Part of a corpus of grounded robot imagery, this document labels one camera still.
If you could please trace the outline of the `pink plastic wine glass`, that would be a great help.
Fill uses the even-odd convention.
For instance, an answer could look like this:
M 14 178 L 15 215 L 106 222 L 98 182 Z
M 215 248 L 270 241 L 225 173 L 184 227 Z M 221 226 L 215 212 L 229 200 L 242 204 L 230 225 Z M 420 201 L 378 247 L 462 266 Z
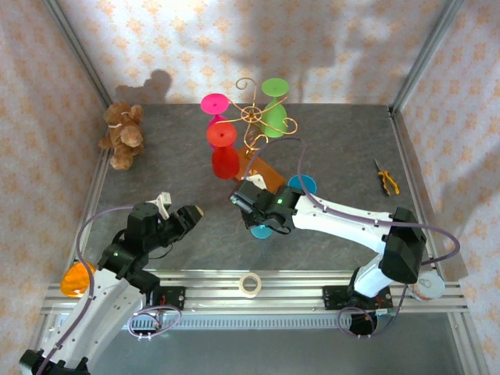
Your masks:
M 230 129 L 227 118 L 222 116 L 228 109 L 229 104 L 228 97 L 220 93 L 208 94 L 201 100 L 202 111 L 212 115 L 206 131 L 207 141 L 212 150 L 230 145 L 229 141 L 233 136 L 233 131 Z

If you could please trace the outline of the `green plastic wine glass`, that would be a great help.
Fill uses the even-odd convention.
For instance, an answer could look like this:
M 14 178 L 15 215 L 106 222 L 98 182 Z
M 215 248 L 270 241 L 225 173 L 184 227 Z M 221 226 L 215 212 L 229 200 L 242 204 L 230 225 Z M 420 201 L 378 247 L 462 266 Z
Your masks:
M 288 93 L 288 89 L 288 82 L 281 78 L 270 78 L 262 83 L 262 92 L 271 97 L 261 118 L 261 130 L 268 138 L 280 138 L 287 130 L 284 124 L 287 112 L 279 101 Z

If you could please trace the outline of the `aluminium frame post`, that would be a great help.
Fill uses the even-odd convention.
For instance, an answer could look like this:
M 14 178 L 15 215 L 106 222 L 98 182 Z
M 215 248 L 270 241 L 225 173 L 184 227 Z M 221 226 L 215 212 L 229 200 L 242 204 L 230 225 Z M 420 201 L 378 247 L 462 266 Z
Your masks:
M 59 28 L 59 31 L 62 33 L 63 39 L 75 55 L 80 67 L 84 71 L 85 76 L 91 82 L 99 100 L 107 108 L 112 104 L 112 99 L 58 1 L 41 0 L 41 2 L 48 10 L 49 15 L 54 20 L 55 25 Z
M 409 100 L 410 95 L 418 84 L 424 70 L 430 63 L 441 40 L 452 25 L 463 3 L 464 0 L 446 0 L 444 8 L 441 10 L 433 28 L 423 43 L 403 85 L 395 96 L 392 105 L 388 107 L 391 117 L 395 117 L 397 113 L 400 113 L 405 103 Z

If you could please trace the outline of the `red plastic wine glass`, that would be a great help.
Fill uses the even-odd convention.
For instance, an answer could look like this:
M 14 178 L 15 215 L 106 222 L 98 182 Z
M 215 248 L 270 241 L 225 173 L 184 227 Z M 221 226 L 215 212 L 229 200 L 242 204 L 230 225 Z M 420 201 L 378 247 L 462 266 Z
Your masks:
M 235 127 L 226 121 L 214 123 L 206 132 L 213 148 L 212 171 L 220 179 L 233 179 L 240 170 L 238 153 L 234 148 L 237 135 Z

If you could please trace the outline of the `aluminium table side rail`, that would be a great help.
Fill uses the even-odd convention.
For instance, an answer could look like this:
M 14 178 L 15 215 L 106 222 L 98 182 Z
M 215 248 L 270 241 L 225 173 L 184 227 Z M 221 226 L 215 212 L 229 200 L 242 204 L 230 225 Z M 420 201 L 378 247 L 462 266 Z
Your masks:
M 416 161 L 416 154 L 410 140 L 407 138 L 408 133 L 403 116 L 400 112 L 393 110 L 392 107 L 388 108 L 388 112 L 409 184 L 409 191 L 416 208 L 416 215 L 420 221 L 431 223 L 433 219 L 432 208 L 430 203 L 426 201 L 427 193 L 420 193 L 419 191 L 424 185 Z M 446 281 L 454 283 L 458 282 L 458 276 L 452 274 L 452 267 L 458 267 L 457 275 L 461 275 L 465 271 L 462 258 L 458 255 L 446 262 L 433 262 L 431 265 Z M 462 372 L 465 375 L 490 375 L 484 353 L 480 347 L 479 336 L 473 325 L 469 306 L 465 302 L 461 302 L 456 309 L 448 309 L 446 316 L 451 327 L 452 338 L 458 352 L 459 367 Z
M 66 261 L 66 272 L 77 260 L 77 249 L 85 251 L 88 238 L 91 233 L 91 223 L 86 222 L 98 211 L 98 201 L 100 199 L 102 188 L 105 183 L 105 177 L 109 168 L 110 151 L 101 151 L 95 170 L 92 174 L 91 185 L 86 197 L 84 212 L 80 218 L 77 227 L 77 234 L 74 238 L 70 255 Z M 77 302 L 76 298 L 67 298 L 59 290 L 59 283 L 50 284 L 41 307 L 37 326 L 30 346 L 35 351 L 41 349 L 60 327 L 61 318 L 67 318 Z

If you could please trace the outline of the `copper wire wine glass rack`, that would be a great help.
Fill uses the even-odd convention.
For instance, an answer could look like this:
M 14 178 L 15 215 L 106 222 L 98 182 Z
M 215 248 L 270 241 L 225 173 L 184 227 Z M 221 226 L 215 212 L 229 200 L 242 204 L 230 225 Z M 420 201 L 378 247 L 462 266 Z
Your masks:
M 228 97 L 229 107 L 222 114 L 237 131 L 234 148 L 240 161 L 240 170 L 237 176 L 228 180 L 239 182 L 246 177 L 261 174 L 267 188 L 275 192 L 279 186 L 285 183 L 285 179 L 269 163 L 259 158 L 256 153 L 272 140 L 295 134 L 298 130 L 298 123 L 287 113 L 287 117 L 284 119 L 287 130 L 284 135 L 277 138 L 267 137 L 261 130 L 261 124 L 263 124 L 261 118 L 265 107 L 271 102 L 271 97 L 265 95 L 262 91 L 262 84 L 258 85 L 252 78 L 242 77 L 235 82 L 236 88 L 240 91 L 245 90 L 249 84 L 253 85 L 252 101 L 247 105 L 239 105 Z M 284 105 L 287 98 L 288 93 L 279 103 Z

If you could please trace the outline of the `yellow black pliers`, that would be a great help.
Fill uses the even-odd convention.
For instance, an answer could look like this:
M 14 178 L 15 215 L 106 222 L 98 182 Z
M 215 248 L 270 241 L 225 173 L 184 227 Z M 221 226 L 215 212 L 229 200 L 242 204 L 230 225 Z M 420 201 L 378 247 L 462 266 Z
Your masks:
M 380 185 L 383 193 L 386 196 L 391 196 L 392 193 L 395 195 L 400 194 L 400 188 L 395 179 L 390 175 L 389 171 L 382 167 L 377 159 L 374 160 L 375 166 L 377 168 L 377 176 L 380 181 Z

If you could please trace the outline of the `beige masking tape roll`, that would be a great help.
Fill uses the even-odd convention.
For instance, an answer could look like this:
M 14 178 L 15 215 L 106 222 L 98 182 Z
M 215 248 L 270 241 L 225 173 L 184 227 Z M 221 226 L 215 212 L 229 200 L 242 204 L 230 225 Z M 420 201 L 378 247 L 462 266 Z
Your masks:
M 246 273 L 240 277 L 238 289 L 246 298 L 254 298 L 262 289 L 262 280 L 256 273 Z

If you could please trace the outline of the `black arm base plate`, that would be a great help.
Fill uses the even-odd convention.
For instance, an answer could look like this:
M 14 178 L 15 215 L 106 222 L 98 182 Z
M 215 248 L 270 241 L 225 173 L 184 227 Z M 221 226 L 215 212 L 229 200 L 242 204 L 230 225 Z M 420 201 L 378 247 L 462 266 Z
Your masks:
M 186 287 L 182 286 L 156 286 L 148 296 L 150 306 L 173 306 L 179 310 L 184 309 Z
M 325 310 L 340 311 L 344 307 L 376 310 L 394 307 L 389 287 L 383 288 L 375 297 L 366 297 L 348 285 L 323 286 L 322 299 Z

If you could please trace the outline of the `aluminium mounting rail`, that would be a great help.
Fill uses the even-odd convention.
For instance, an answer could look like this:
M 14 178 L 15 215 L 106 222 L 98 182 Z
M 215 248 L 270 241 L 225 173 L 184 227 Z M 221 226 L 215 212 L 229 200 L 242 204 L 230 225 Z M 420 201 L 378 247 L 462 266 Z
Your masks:
M 184 312 L 191 314 L 324 314 L 323 286 L 347 285 L 351 272 L 321 270 L 253 271 L 262 281 L 261 291 L 246 298 L 239 291 L 239 279 L 247 271 L 152 270 L 161 285 L 186 287 Z M 70 313 L 75 298 L 64 297 L 59 285 L 51 284 L 41 307 L 42 313 Z M 468 307 L 458 282 L 445 282 L 438 299 L 420 302 L 405 297 L 401 313 L 464 313 Z

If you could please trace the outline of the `brown teddy bear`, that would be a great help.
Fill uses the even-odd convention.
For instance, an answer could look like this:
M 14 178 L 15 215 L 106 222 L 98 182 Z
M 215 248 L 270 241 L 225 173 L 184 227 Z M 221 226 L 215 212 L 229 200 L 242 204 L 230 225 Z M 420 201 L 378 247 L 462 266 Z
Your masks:
M 110 165 L 115 170 L 129 170 L 134 157 L 143 152 L 145 134 L 141 129 L 144 111 L 141 105 L 126 102 L 111 104 L 103 118 L 106 135 L 98 142 L 101 149 L 112 150 Z

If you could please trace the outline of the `orange plastic object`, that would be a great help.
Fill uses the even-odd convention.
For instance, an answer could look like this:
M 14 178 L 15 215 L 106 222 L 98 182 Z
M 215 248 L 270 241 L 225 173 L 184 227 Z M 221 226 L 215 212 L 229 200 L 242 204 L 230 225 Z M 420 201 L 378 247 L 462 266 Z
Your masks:
M 89 285 L 87 269 L 82 262 L 75 262 L 62 277 L 59 289 L 67 297 L 81 298 Z

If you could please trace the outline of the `tin can with silver lid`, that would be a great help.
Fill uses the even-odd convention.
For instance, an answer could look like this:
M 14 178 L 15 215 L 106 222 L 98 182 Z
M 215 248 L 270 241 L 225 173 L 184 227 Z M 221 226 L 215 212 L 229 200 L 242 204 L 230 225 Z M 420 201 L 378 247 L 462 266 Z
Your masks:
M 430 301 L 440 298 L 445 293 L 445 282 L 436 271 L 427 271 L 419 275 L 415 284 L 409 286 L 409 292 L 414 299 Z

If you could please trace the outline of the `deep blue plastic wine glass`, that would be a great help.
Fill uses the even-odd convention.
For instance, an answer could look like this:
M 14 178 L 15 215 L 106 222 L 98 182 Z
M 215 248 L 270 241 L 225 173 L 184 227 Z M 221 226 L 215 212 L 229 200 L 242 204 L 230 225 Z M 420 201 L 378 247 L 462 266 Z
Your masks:
M 314 195 L 317 192 L 317 185 L 313 178 L 308 175 L 302 175 L 302 182 L 305 188 L 309 191 L 310 194 Z M 287 183 L 290 188 L 303 189 L 299 176 L 294 175 Z

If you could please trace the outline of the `light blue plastic wine glass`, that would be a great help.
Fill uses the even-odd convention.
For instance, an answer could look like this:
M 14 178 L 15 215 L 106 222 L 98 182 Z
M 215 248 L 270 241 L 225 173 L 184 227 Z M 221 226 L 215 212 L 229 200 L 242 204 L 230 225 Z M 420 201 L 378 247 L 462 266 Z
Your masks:
M 249 230 L 252 236 L 260 240 L 269 238 L 273 233 L 273 230 L 271 228 L 262 224 L 251 227 Z

